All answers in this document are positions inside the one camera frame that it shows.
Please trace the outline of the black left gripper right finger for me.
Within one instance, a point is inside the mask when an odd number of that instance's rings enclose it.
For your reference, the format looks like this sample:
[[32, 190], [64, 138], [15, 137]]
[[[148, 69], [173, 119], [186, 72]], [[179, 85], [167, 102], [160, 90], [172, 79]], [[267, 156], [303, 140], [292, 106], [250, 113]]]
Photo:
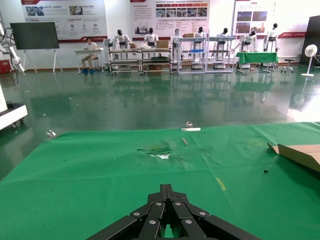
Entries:
[[166, 186], [166, 216], [175, 238], [189, 240], [258, 240], [259, 238], [202, 208], [184, 193]]

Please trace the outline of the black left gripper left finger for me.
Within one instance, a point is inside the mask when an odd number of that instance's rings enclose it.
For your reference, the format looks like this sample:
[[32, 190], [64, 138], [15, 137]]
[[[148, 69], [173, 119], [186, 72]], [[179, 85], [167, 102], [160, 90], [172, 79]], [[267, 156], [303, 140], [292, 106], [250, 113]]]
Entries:
[[168, 200], [167, 185], [161, 184], [159, 192], [148, 195], [147, 203], [94, 235], [90, 240], [142, 240], [157, 238], [162, 234], [162, 218]]

